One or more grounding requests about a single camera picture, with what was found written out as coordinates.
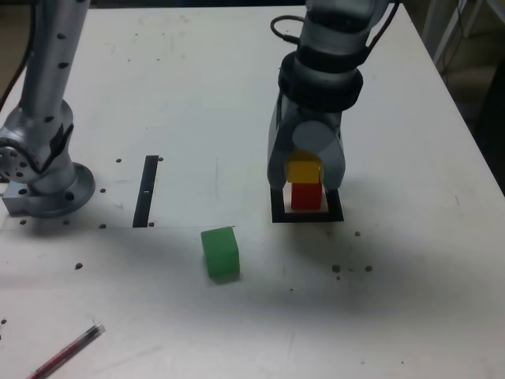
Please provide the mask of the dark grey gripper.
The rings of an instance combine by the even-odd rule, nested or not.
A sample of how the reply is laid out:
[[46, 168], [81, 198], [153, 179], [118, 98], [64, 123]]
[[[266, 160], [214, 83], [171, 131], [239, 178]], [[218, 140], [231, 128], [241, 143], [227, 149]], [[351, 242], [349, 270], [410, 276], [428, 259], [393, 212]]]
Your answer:
[[338, 190], [346, 170], [340, 141], [341, 121], [341, 112], [314, 111], [289, 100], [278, 100], [268, 132], [267, 179], [270, 187], [281, 190], [286, 184], [286, 160], [295, 145], [319, 158], [325, 190]]

